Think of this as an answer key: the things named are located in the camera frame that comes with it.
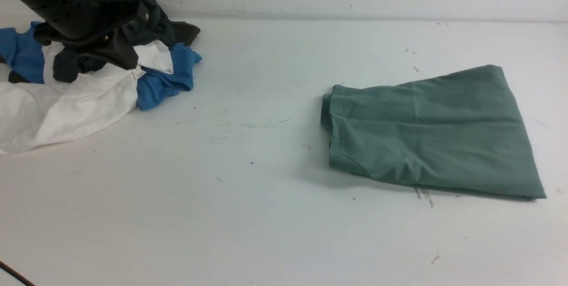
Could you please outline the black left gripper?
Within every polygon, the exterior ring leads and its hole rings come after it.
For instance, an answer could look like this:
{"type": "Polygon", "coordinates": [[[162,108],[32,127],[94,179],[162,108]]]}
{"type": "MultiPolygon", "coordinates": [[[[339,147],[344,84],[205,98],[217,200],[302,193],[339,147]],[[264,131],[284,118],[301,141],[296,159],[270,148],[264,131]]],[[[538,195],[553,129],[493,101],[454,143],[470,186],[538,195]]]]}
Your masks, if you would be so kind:
{"type": "Polygon", "coordinates": [[[125,70],[138,65],[125,27],[148,22],[148,9],[140,0],[34,0],[34,12],[44,20],[34,33],[41,45],[71,45],[125,70]]]}

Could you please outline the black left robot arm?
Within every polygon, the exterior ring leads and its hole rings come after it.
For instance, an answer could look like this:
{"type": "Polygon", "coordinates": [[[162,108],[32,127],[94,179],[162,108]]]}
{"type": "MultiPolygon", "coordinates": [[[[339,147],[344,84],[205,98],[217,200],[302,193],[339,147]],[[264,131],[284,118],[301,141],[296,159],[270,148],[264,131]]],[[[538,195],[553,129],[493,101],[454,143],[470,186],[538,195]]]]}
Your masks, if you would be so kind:
{"type": "Polygon", "coordinates": [[[148,9],[139,0],[19,0],[41,23],[34,38],[42,45],[71,45],[80,56],[134,69],[138,54],[126,36],[126,25],[146,24],[148,9]]]}

